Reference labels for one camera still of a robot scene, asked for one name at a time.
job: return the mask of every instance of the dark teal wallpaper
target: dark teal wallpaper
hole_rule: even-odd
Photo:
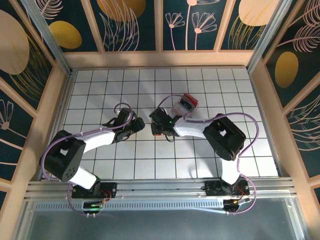
[[[154,0],[90,0],[106,52],[155,51]]]
[[[7,0],[1,2],[0,17],[5,38],[0,42],[0,77],[37,109],[52,65]]]
[[[42,42],[44,43],[46,49],[48,49],[48,51],[50,52],[51,57],[52,57],[53,59],[56,59],[55,56],[54,56],[54,54],[52,53],[51,49],[50,49],[49,46],[47,45],[46,41],[44,41],[43,37],[41,36],[41,33],[40,33],[39,30],[37,29],[36,25],[35,25],[34,22],[31,20],[30,16],[27,14],[27,11],[26,11],[24,5],[21,3],[21,0],[18,0],[18,3],[20,4],[20,7],[21,7],[22,10],[24,11],[25,15],[28,17],[29,22],[31,22],[34,30],[38,33],[39,37],[41,37]]]
[[[276,4],[270,0],[236,0],[221,50],[253,50]]]
[[[164,0],[163,50],[213,50],[226,2]]]
[[[0,191],[0,210],[4,204],[7,193],[5,191]]]
[[[0,90],[0,178],[11,181],[33,118]]]
[[[283,107],[320,71],[320,2],[306,0],[266,63]]]
[[[36,0],[35,3],[63,52],[98,51],[80,0]]]
[[[292,9],[295,7],[296,3],[297,3],[298,0],[292,0],[291,4],[290,4],[290,7],[288,9],[288,12],[285,14],[283,20],[281,21],[277,31],[275,32],[273,38],[270,40],[269,44],[266,46],[263,54],[262,54],[262,57],[265,58],[266,54],[269,52],[269,49],[271,47],[271,45],[274,43],[276,37],[278,36],[280,30],[282,29],[283,25],[285,24],[286,20],[288,19]]]
[[[320,174],[320,85],[286,118],[309,177]]]
[[[318,199],[318,202],[320,204],[320,187],[315,188],[314,192],[315,192],[316,198]]]

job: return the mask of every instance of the white grid mat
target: white grid mat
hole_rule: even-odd
[[[259,121],[260,135],[240,161],[249,177],[278,176],[262,118],[245,68],[125,69],[78,71],[63,129],[69,133],[97,129],[115,117],[113,107],[128,103],[143,118],[144,130],[128,140],[86,152],[80,165],[101,179],[167,179],[220,177],[221,159],[205,139],[153,137],[149,114],[170,94],[191,93],[199,100],[193,118],[242,112]],[[168,99],[171,108],[178,99]],[[256,134],[243,116],[230,119],[245,133]]]

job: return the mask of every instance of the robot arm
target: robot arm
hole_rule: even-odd
[[[103,124],[104,127],[117,127],[123,125],[130,117],[130,110],[122,108],[117,118]],[[110,145],[129,138],[132,134],[144,129],[145,123],[142,118],[133,112],[133,118],[129,124],[114,130],[103,130],[88,136],[80,135],[71,137],[54,145],[44,159],[44,168],[56,176],[60,181],[79,185],[89,191],[93,196],[99,194],[100,178],[93,173],[80,167],[80,161],[84,153],[103,145]],[[61,130],[52,142],[66,138],[71,134]]]
[[[241,179],[237,171],[236,158],[244,147],[246,136],[233,122],[227,117],[208,123],[200,123],[201,120],[187,122],[182,116],[168,115],[160,107],[149,116],[152,119],[151,130],[155,136],[193,136],[207,139],[212,147],[212,155],[214,156],[215,152],[222,160],[221,188],[228,194],[234,192]]]

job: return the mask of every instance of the black grid line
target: black grid line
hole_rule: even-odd
[[[218,81],[218,79],[203,79],[204,81]],[[235,81],[248,81],[248,79],[234,79]],[[185,81],[185,79],[179,79],[179,80],[171,80],[173,82],[175,81]],[[94,81],[94,83],[105,83],[106,81]],[[109,83],[116,83],[116,82],[121,82],[121,81],[109,81]],[[125,82],[153,82],[153,80],[150,80],[150,81],[147,81],[147,80],[137,80],[137,81],[125,81]],[[75,82],[75,83],[90,83],[90,81],[78,81],[78,82]]]
[[[122,89],[124,87],[124,76],[125,76],[125,71],[123,71],[122,73],[122,87],[121,87],[121,97],[120,97],[120,103],[122,101]],[[116,168],[116,159],[117,159],[117,146],[118,143],[115,144],[115,151],[114,151],[114,164],[113,164],[113,175],[112,175],[112,179],[115,179],[115,168]],[[135,178],[135,170],[133,169],[133,178]]]
[[[89,84],[89,90],[88,90],[88,95],[87,95],[87,98],[86,98],[86,103],[85,103],[85,106],[87,107],[87,104],[88,104],[88,99],[89,99],[89,93],[90,93],[90,87],[91,87],[91,82]],[[83,118],[82,118],[82,124],[81,124],[81,133],[83,132],[82,131],[82,128],[83,128],[83,125],[84,125],[84,120],[85,120],[85,116],[86,116],[86,110],[84,110],[84,113],[83,113]],[[94,152],[94,161],[96,161],[96,154],[97,154],[97,149],[95,149],[95,152]]]
[[[106,90],[107,90],[107,81],[106,81],[106,83],[105,83],[104,92],[106,92]],[[106,98],[106,95],[104,95],[104,97],[103,97],[102,112],[101,112],[101,117],[100,117],[100,125],[102,124],[102,116],[103,116],[103,114],[104,114],[103,107],[104,107],[104,104],[105,104],[105,98]],[[93,170],[92,170],[93,173],[95,172],[97,151],[98,151],[98,150],[95,150],[95,156],[94,156],[94,162],[93,162]]]
[[[154,70],[154,109],[156,109],[156,107],[157,107],[156,106],[156,70]],[[154,138],[154,179],[156,179],[156,139],[155,138]]]
[[[207,113],[208,113],[208,117],[210,118],[208,100],[207,100],[206,88],[205,88],[205,80],[204,80],[204,74],[202,72],[202,68],[201,68],[201,75],[202,75],[202,84],[203,84],[203,89],[204,89],[204,97],[205,97],[205,102],[206,102],[206,110],[207,110]],[[195,145],[195,139],[194,138],[193,138],[193,146],[194,146],[194,156],[196,156],[196,145]],[[215,161],[216,173],[218,174],[218,166],[217,166],[217,160],[216,160],[216,153],[215,152],[213,152],[213,157],[214,157],[214,161]],[[197,161],[195,161],[195,169],[196,169],[196,177],[198,177]]]
[[[220,84],[220,78],[219,78],[219,73],[217,71],[217,76],[218,76],[218,79],[219,79],[219,86],[220,86],[220,91],[221,91],[221,97],[222,97],[222,102],[223,102],[223,107],[224,107],[224,112],[227,113],[227,109],[226,109],[226,105],[225,105],[225,100],[224,100],[224,96],[222,94],[222,88],[221,88],[221,84]],[[216,173],[218,174],[219,176],[219,172],[218,172],[218,165],[217,165],[217,158],[215,159],[215,166],[216,166]]]
[[[232,75],[233,75],[233,78],[235,79],[235,74],[234,74],[234,71],[232,70]],[[235,83],[235,87],[236,87],[236,90],[238,91],[238,97],[239,97],[239,100],[240,100],[240,104],[241,104],[241,109],[242,109],[242,112],[244,113],[244,108],[242,106],[242,102],[241,102],[241,99],[240,99],[240,94],[239,94],[239,90],[238,90],[238,86],[237,86],[237,83]],[[250,139],[250,133],[249,133],[249,128],[248,128],[248,124],[247,124],[247,120],[246,120],[246,117],[244,117],[244,121],[245,121],[245,126],[246,126],[246,130],[249,134],[249,139]],[[254,148],[251,146],[251,150],[252,150],[252,153],[253,153],[253,157],[254,157],[254,162],[255,162],[255,166],[256,166],[256,169],[258,171],[258,175],[260,177],[260,172],[259,172],[259,168],[258,168],[258,164],[257,164],[257,160],[256,160],[256,155],[255,155],[255,151],[254,151]]]
[[[139,74],[138,74],[138,80],[140,80],[140,69],[139,69]],[[136,115],[139,115],[139,87],[140,84],[138,82],[138,93],[137,93],[137,102],[136,102]],[[135,133],[135,138],[134,138],[134,166],[133,166],[133,179],[136,177],[136,158],[137,158],[137,134]]]
[[[260,104],[258,104],[258,96],[257,96],[257,93],[255,92],[255,88],[254,88],[254,85],[252,83],[252,80],[251,80],[251,76],[249,75],[249,81],[251,83],[251,88],[252,88],[252,92],[254,94],[254,97],[256,99],[256,103],[257,103],[257,108],[258,108],[258,112],[260,114],[260,117],[261,117],[261,121],[259,121],[258,123],[262,123],[262,126],[263,126],[263,129],[265,131],[265,135],[266,135],[266,139],[267,139],[267,142],[268,142],[268,145],[270,147],[270,151],[271,151],[271,155],[273,157],[273,161],[274,161],[274,164],[275,164],[275,168],[277,170],[277,173],[278,173],[278,176],[280,176],[280,170],[279,170],[279,166],[278,166],[278,161],[276,161],[276,157],[275,157],[275,153],[273,151],[273,148],[272,148],[272,145],[270,144],[270,139],[269,139],[269,133],[267,131],[267,128],[266,128],[266,123],[263,121],[263,116],[261,114],[262,110],[261,110],[261,106]],[[257,160],[255,159],[255,164],[256,164],[256,168],[258,169],[258,172],[259,172],[259,168],[258,168],[258,164],[257,164]]]
[[[108,82],[108,83],[120,83],[119,81],[113,81],[113,82]],[[193,92],[193,93],[190,93],[190,94],[203,94],[204,92]],[[222,92],[205,92],[206,94],[221,94]],[[224,94],[236,94],[237,92],[234,91],[234,92],[223,92]],[[253,92],[252,91],[242,91],[241,94],[252,94]],[[121,95],[136,95],[137,93],[122,93]],[[153,94],[153,93],[140,93],[140,95],[150,95],[150,94]],[[72,96],[86,96],[87,94],[72,94]],[[91,96],[96,96],[96,95],[103,95],[103,94],[89,94]],[[104,95],[120,95],[118,93],[114,93],[114,94],[104,94]]]
[[[68,116],[68,111],[69,111],[69,105],[71,103],[71,98],[73,96],[73,93],[74,93],[74,89],[75,89],[75,84],[77,82],[77,76],[78,76],[78,71],[76,72],[76,75],[75,75],[75,78],[74,78],[74,83],[73,83],[73,87],[72,87],[72,91],[71,91],[71,96],[70,96],[70,99],[69,99],[69,103],[68,103],[68,107],[66,109],[66,114],[65,114],[65,117],[64,117],[64,121],[63,121],[63,127],[65,126],[65,123],[66,123],[66,120],[67,120],[67,116]]]

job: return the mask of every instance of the leaf illustration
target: leaf illustration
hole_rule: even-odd
[[[61,9],[64,7],[62,6],[62,0],[35,0],[41,15],[45,19],[53,20]]]
[[[101,1],[106,17],[100,13],[104,24],[103,44],[107,51],[135,51],[139,44],[139,25],[131,8],[122,1],[121,8],[117,1]]]
[[[320,44],[320,24],[319,25],[305,25],[301,27],[295,34],[294,38],[278,44],[280,47],[284,44],[293,44],[294,50],[298,52],[312,52]]]
[[[304,10],[303,20],[309,26],[320,24],[320,0],[309,0]]]
[[[299,150],[320,149],[320,95],[309,104],[293,109],[287,119]]]

